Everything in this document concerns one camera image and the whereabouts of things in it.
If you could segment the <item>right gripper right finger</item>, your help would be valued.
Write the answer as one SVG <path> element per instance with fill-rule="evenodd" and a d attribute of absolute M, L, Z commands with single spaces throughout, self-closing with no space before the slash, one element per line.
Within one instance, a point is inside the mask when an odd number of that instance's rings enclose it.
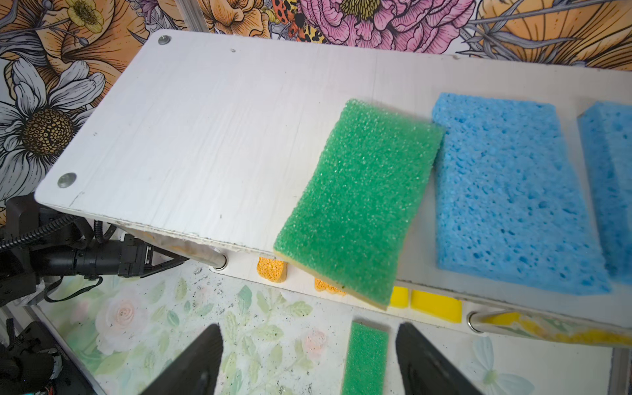
<path fill-rule="evenodd" d="M 400 324 L 395 346 L 406 395 L 482 394 L 413 324 Z"/>

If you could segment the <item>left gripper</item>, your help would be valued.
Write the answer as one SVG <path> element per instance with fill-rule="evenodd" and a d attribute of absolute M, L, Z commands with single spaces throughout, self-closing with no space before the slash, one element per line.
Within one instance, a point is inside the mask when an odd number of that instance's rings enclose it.
<path fill-rule="evenodd" d="M 115 231 L 43 206 L 33 194 L 9 199 L 1 227 L 1 305 L 36 293 L 47 277 L 149 277 L 189 260 L 131 235 L 115 240 Z"/>

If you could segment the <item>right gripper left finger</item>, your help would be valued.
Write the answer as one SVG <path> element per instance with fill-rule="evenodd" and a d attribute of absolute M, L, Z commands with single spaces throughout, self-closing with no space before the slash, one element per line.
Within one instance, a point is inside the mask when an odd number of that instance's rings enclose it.
<path fill-rule="evenodd" d="M 224 351 L 222 331 L 212 324 L 142 392 L 214 395 Z"/>

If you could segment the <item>yellow sponge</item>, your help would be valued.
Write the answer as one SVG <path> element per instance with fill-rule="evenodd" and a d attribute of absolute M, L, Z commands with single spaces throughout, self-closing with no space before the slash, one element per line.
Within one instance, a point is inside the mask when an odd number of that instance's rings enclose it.
<path fill-rule="evenodd" d="M 413 291 L 411 307 L 423 314 L 451 324 L 460 324 L 462 322 L 462 302 L 452 297 L 424 291 Z"/>
<path fill-rule="evenodd" d="M 396 309 L 407 309 L 410 304 L 410 291 L 405 287 L 395 286 L 391 294 L 389 306 Z"/>

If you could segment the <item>green sponge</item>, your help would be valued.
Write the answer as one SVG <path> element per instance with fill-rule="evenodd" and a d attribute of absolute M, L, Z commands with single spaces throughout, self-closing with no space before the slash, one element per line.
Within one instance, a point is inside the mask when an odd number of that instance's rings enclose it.
<path fill-rule="evenodd" d="M 275 254 L 387 307 L 443 138 L 435 123 L 349 100 L 276 237 Z"/>
<path fill-rule="evenodd" d="M 354 321 L 352 323 L 342 395 L 383 393 L 387 365 L 388 332 Z"/>

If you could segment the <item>blue sponge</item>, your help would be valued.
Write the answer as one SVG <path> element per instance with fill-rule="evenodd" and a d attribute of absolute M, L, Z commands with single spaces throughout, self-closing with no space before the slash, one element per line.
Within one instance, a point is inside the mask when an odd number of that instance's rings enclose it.
<path fill-rule="evenodd" d="M 631 283 L 631 107 L 599 101 L 578 118 L 606 268 Z"/>
<path fill-rule="evenodd" d="M 612 289 L 556 107 L 444 93 L 437 265 L 574 296 Z"/>

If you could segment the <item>yellow sponge front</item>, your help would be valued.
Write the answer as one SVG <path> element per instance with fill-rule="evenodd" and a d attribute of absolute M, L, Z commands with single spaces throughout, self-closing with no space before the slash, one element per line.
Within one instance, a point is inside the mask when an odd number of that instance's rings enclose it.
<path fill-rule="evenodd" d="M 462 322 L 462 302 L 452 297 L 424 291 L 413 291 L 411 307 L 423 314 L 451 324 L 460 324 Z"/>

